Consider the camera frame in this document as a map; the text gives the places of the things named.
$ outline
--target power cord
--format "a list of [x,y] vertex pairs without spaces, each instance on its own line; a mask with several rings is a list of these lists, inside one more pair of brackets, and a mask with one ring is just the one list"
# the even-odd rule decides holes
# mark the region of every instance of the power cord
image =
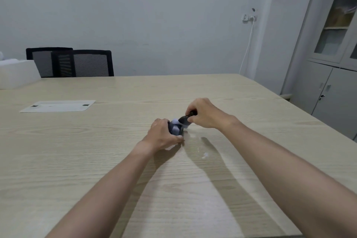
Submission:
[[255,17],[253,17],[252,29],[250,30],[250,35],[249,35],[248,46],[247,46],[246,53],[244,54],[243,61],[242,61],[242,64],[241,64],[241,67],[240,67],[240,69],[239,69],[239,74],[241,74],[241,69],[242,69],[242,66],[243,66],[243,63],[244,63],[244,59],[245,59],[245,56],[247,55],[247,52],[248,52],[248,49],[249,49],[250,40],[251,40],[251,38],[252,38],[252,32],[253,32],[254,22],[255,22]]

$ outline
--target forearm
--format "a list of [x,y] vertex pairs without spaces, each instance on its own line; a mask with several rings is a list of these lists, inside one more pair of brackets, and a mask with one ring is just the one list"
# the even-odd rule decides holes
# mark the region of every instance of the forearm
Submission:
[[82,197],[47,238],[109,237],[152,155],[147,144],[139,142],[123,161]]
[[228,120],[220,131],[305,235],[357,236],[357,196],[352,191],[232,116]]

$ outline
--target office chair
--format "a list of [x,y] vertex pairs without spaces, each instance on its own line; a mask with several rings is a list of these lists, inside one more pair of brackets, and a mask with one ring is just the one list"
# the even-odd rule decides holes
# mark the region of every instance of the office chair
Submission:
[[70,50],[52,52],[54,77],[114,76],[111,51]]
[[26,59],[33,60],[41,77],[53,77],[51,53],[53,51],[68,51],[73,48],[68,47],[40,47],[27,48]]

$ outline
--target hand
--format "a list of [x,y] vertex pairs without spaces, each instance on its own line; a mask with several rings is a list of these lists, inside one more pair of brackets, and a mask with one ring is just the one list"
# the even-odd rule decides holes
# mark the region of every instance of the hand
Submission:
[[149,144],[153,152],[166,149],[184,140],[183,136],[174,136],[168,131],[168,119],[156,119],[142,142]]
[[191,116],[188,118],[188,121],[205,128],[221,130],[224,124],[238,121],[236,117],[215,107],[208,98],[197,98],[190,103],[186,110],[186,115],[188,115],[191,110],[197,110],[197,116]]

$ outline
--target light wood tabletop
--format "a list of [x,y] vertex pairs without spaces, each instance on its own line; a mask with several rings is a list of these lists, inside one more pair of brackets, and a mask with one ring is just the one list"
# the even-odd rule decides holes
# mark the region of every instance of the light wood tabletop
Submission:
[[[196,97],[357,192],[357,144],[240,75],[47,78],[0,90],[1,236],[45,236],[155,118],[179,118]],[[19,113],[40,100],[96,102],[83,112]],[[286,235],[300,232],[237,150],[193,124],[185,146],[149,162],[112,237]]]

